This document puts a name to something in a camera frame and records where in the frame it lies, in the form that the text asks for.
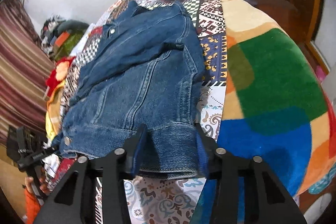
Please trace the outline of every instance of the orange sleeve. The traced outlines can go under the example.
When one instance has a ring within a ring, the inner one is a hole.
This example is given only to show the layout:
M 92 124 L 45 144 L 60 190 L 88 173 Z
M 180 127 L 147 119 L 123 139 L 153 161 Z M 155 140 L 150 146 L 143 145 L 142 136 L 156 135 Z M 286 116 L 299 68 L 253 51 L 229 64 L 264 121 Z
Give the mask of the orange sleeve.
M 29 193 L 27 189 L 25 189 L 25 196 L 26 196 L 26 215 L 27 215 L 26 224 L 33 224 L 33 221 L 37 216 L 37 213 L 40 211 L 41 206 L 37 201 L 36 196 L 34 196 L 34 194 Z

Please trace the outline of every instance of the striped curtain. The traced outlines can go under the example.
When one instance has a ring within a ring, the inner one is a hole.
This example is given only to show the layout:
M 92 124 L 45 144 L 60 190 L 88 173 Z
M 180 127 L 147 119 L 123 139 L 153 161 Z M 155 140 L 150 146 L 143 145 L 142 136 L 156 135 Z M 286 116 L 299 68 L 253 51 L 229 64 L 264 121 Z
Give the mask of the striped curtain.
M 45 80 L 54 68 L 20 0 L 0 2 L 0 143 L 8 126 L 45 133 Z

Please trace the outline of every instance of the blue denim jacket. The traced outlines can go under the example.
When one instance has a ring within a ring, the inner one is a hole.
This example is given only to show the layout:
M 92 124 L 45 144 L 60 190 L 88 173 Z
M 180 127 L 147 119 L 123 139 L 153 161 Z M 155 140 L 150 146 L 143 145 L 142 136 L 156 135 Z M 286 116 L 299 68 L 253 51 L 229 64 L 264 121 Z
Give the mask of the blue denim jacket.
M 102 157 L 145 123 L 140 175 L 195 176 L 200 159 L 193 124 L 204 69 L 196 30 L 181 3 L 147 10 L 131 1 L 103 27 L 95 59 L 82 67 L 53 143 L 64 157 Z

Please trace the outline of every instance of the metal button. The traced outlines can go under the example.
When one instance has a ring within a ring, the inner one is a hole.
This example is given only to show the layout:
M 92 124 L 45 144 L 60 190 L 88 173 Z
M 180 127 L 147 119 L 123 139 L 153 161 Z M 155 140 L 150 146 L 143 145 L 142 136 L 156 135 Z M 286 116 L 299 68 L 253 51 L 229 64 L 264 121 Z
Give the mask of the metal button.
M 254 157 L 253 157 L 253 160 L 254 160 L 255 162 L 262 162 L 262 161 L 263 161 L 262 157 L 260 157 L 260 156 L 254 156 Z
M 70 143 L 71 143 L 71 139 L 70 139 L 68 136 L 66 136 L 66 137 L 64 138 L 64 142 L 65 142 L 66 145 L 70 145 Z
M 125 149 L 123 149 L 123 148 L 117 148 L 116 150 L 114 150 L 114 153 L 116 155 L 122 155 L 123 153 L 125 153 Z
M 80 156 L 80 157 L 78 158 L 77 161 L 78 161 L 80 164 L 83 164 L 84 162 L 87 161 L 87 157 L 85 157 L 85 156 Z
M 226 153 L 226 150 L 224 148 L 217 148 L 216 153 L 220 155 L 224 155 Z

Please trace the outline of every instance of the wooden floor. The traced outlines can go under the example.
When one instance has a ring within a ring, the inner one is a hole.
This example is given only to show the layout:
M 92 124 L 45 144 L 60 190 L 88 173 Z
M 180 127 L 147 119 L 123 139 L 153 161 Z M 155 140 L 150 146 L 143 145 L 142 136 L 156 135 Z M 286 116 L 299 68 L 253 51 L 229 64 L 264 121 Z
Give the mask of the wooden floor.
M 305 45 L 306 33 L 301 28 L 299 11 L 287 0 L 257 0 L 257 2 L 258 9 L 278 22 L 295 41 L 315 71 L 318 63 Z

